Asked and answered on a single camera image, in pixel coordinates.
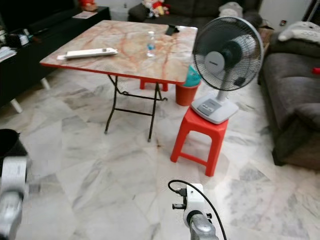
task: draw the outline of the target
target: marble floor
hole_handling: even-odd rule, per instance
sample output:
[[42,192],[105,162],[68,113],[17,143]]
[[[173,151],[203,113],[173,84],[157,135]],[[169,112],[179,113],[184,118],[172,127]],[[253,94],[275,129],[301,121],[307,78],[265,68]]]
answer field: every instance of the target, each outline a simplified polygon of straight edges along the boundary
[[[187,240],[181,198],[167,188],[172,179],[202,183],[229,240],[317,240],[320,237],[319,173],[273,164],[273,142],[256,82],[232,93],[240,111],[229,121],[214,177],[196,163],[170,161],[187,107],[175,103],[175,87],[160,102],[152,141],[150,118],[116,112],[104,134],[113,88],[105,75],[57,70],[18,97],[24,111],[0,110],[0,128],[21,133],[33,161],[29,182],[40,184],[23,206],[17,240]],[[136,79],[120,78],[130,93]],[[198,96],[210,89],[202,84]],[[121,107],[151,110],[144,99],[119,97]],[[192,132],[184,151],[206,159],[210,139]]]

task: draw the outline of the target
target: teal bag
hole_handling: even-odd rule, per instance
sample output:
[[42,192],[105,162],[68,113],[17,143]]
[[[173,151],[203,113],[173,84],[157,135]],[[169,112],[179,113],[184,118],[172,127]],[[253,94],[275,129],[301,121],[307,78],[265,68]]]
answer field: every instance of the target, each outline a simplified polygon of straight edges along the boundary
[[197,86],[201,81],[201,77],[197,71],[190,65],[188,75],[186,77],[184,87],[194,87]]

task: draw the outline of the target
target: white remote control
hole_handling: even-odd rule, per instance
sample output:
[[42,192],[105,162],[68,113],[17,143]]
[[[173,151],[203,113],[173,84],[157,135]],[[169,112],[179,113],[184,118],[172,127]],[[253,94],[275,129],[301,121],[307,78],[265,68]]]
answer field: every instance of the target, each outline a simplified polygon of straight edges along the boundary
[[105,56],[105,55],[114,55],[117,54],[118,50],[114,48],[98,48],[98,49],[88,49],[88,50],[79,50],[79,51],[68,51],[65,55],[66,59],[75,59],[75,58],[87,58],[95,56]]

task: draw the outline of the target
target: fan control panel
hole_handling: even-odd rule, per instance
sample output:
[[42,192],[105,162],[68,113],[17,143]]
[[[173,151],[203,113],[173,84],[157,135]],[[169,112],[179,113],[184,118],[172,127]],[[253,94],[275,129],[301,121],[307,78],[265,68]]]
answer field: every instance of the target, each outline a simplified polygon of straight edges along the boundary
[[198,106],[198,110],[206,116],[210,116],[215,110],[219,109],[221,105],[214,101],[213,99],[208,99],[200,106]]

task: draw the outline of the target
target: tv cabinet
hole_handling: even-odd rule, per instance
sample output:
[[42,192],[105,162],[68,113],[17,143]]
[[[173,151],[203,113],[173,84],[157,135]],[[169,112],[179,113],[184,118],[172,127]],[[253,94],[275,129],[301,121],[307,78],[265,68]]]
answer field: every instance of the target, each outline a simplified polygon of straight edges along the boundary
[[111,19],[108,7],[99,7],[97,12],[88,19],[70,18],[51,26],[36,36],[39,41],[24,45],[15,56],[1,62],[0,108],[11,102],[17,110],[15,98],[40,81],[47,88],[45,77],[55,69],[39,62],[93,25]]

